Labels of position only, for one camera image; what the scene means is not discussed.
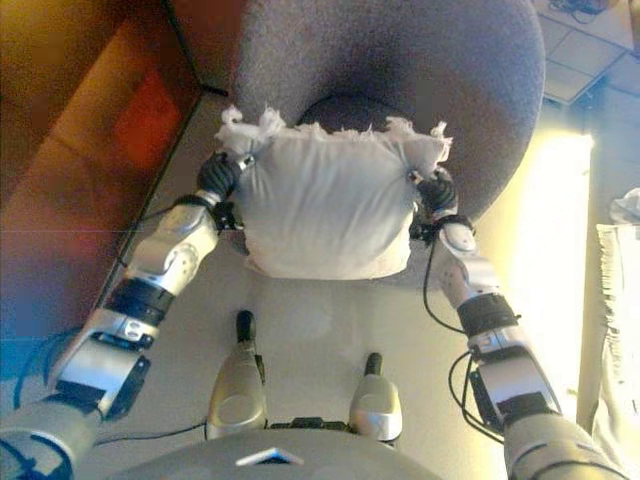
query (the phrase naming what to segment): wall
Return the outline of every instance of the wall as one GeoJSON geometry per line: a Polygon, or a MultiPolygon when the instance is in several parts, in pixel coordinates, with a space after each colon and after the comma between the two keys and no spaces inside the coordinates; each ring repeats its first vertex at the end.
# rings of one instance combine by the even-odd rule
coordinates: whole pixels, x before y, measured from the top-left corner
{"type": "Polygon", "coordinates": [[[30,5],[1,12],[3,376],[85,321],[199,96],[162,2],[30,5]]]}

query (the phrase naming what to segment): chair backrest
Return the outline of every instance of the chair backrest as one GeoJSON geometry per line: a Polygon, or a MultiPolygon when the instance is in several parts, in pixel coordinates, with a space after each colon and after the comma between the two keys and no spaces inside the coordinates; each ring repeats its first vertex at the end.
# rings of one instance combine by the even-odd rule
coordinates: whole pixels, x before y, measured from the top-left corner
{"type": "Polygon", "coordinates": [[[446,167],[472,217],[531,138],[544,51],[529,0],[252,0],[242,28],[233,97],[247,121],[266,104],[287,123],[328,127],[350,111],[395,113],[422,132],[445,120],[454,137],[446,167]]]}

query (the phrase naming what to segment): white cushion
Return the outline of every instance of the white cushion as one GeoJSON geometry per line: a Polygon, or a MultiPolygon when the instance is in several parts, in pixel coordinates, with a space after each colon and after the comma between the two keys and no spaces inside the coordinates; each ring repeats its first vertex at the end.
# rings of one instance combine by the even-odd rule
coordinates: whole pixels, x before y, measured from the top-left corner
{"type": "Polygon", "coordinates": [[[389,118],[386,132],[325,132],[318,124],[286,128],[267,109],[260,125],[223,113],[217,138],[256,163],[236,189],[249,266],[279,278],[355,280],[406,268],[416,190],[446,160],[444,124],[433,136],[389,118]]]}

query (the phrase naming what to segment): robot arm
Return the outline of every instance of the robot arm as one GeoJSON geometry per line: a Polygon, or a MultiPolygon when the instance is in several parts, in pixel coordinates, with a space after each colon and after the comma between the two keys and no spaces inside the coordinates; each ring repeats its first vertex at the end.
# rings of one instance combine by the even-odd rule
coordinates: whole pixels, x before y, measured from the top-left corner
{"type": "Polygon", "coordinates": [[[2,478],[34,472],[71,477],[100,424],[129,412],[151,365],[143,352],[158,338],[173,299],[215,248],[218,230],[229,225],[223,200],[252,161],[214,155],[200,171],[200,190],[178,199],[137,246],[124,278],[57,362],[53,394],[3,419],[2,478]]]}
{"type": "Polygon", "coordinates": [[[432,268],[468,338],[476,365],[470,380],[480,415],[504,435],[509,478],[626,478],[584,430],[562,417],[518,316],[500,293],[493,267],[478,255],[469,221],[457,215],[448,174],[440,170],[428,180],[414,179],[439,227],[432,268]]]}

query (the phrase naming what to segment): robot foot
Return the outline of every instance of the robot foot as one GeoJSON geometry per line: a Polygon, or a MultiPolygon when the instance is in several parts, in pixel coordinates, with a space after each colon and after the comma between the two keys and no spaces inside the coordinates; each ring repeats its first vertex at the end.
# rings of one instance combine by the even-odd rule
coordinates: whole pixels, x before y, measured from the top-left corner
{"type": "Polygon", "coordinates": [[[367,359],[364,378],[351,401],[349,426],[359,435],[393,444],[402,433],[402,409],[396,386],[382,376],[382,355],[367,359]]]}
{"type": "Polygon", "coordinates": [[[238,314],[236,335],[237,344],[222,365],[211,394],[206,425],[208,439],[266,425],[264,364],[256,354],[255,318],[250,311],[238,314]]]}

